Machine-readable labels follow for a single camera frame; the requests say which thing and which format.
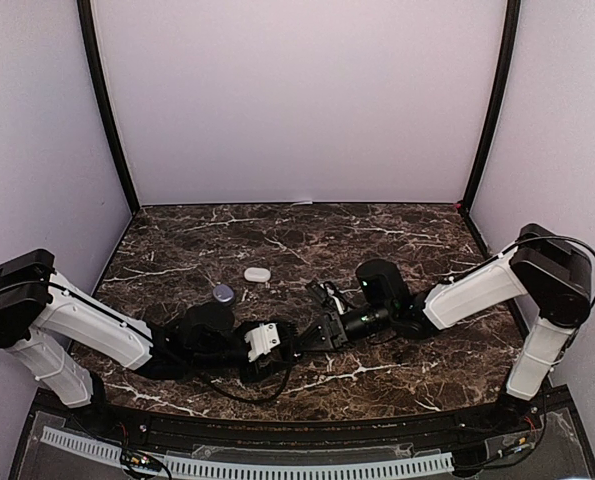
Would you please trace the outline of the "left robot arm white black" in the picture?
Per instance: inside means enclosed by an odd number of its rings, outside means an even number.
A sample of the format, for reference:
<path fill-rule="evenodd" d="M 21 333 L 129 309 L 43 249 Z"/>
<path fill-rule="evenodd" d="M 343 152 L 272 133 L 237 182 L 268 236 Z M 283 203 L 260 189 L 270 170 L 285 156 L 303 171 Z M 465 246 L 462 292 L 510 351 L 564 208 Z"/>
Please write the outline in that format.
<path fill-rule="evenodd" d="M 220 302 L 187 309 L 165 326 L 131 318 L 79 290 L 36 249 L 0 264 L 0 349 L 18 359 L 97 436 L 118 427 L 104 403 L 101 378 L 80 366 L 56 341 L 66 336 L 150 380 L 211 381 L 209 372 L 233 369 L 257 382 L 295 363 L 293 328 L 283 322 L 235 323 Z"/>

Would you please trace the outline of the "white earbud charging case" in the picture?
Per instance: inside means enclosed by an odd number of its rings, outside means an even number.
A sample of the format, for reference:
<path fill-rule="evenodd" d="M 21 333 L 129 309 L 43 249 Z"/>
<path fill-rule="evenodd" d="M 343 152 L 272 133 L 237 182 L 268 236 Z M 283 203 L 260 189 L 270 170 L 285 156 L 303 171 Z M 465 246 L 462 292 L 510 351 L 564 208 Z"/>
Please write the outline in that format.
<path fill-rule="evenodd" d="M 266 283 L 271 278 L 271 272 L 266 268 L 249 267 L 244 271 L 244 278 L 248 282 Z"/>

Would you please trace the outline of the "purple earbud charging case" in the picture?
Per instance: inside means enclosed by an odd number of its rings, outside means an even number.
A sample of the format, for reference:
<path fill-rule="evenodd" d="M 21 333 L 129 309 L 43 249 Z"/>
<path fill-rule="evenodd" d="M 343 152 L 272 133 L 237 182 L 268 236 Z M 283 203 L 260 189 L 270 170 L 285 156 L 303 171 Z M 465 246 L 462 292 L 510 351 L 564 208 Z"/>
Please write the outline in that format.
<path fill-rule="evenodd" d="M 213 298 L 220 304 L 232 305 L 236 301 L 234 290 L 226 284 L 217 284 L 212 290 Z"/>

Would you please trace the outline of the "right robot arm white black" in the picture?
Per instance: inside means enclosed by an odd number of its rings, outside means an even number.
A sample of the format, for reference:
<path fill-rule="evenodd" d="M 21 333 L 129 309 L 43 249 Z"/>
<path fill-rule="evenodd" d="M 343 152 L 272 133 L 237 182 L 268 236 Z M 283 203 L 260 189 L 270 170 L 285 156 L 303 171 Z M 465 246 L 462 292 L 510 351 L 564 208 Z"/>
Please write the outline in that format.
<path fill-rule="evenodd" d="M 511 432 L 526 416 L 526 405 L 572 343 L 595 306 L 595 250 L 538 224 L 525 225 L 518 238 L 479 265 L 412 293 L 398 267 L 384 259 L 355 271 L 365 303 L 340 313 L 338 296 L 317 282 L 309 293 L 325 309 L 295 342 L 298 354 L 335 352 L 390 329 L 409 340 L 425 340 L 483 310 L 528 296 L 538 308 L 500 395 L 487 413 L 498 434 Z"/>

